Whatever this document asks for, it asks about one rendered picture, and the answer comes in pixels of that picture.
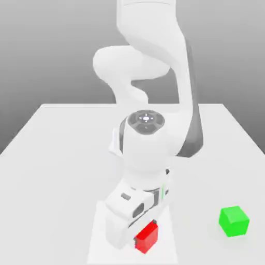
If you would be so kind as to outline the small red cube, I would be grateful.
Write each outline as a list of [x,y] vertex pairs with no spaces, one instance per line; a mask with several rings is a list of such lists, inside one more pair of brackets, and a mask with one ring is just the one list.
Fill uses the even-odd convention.
[[158,224],[156,220],[152,220],[142,229],[134,238],[135,248],[143,254],[146,254],[149,249],[158,240]]

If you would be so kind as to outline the small green cube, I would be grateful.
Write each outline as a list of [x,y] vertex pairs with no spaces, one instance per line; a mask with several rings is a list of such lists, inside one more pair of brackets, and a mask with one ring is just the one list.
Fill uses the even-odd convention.
[[222,208],[218,223],[227,237],[245,235],[248,230],[249,217],[239,206]]

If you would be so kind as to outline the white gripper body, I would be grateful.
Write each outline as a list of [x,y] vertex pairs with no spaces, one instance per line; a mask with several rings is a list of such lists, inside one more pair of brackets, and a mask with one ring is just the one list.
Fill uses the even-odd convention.
[[126,245],[135,248],[135,236],[152,220],[158,220],[157,214],[152,210],[140,214],[133,221],[126,220],[108,210],[106,215],[106,239],[117,249],[123,249]]

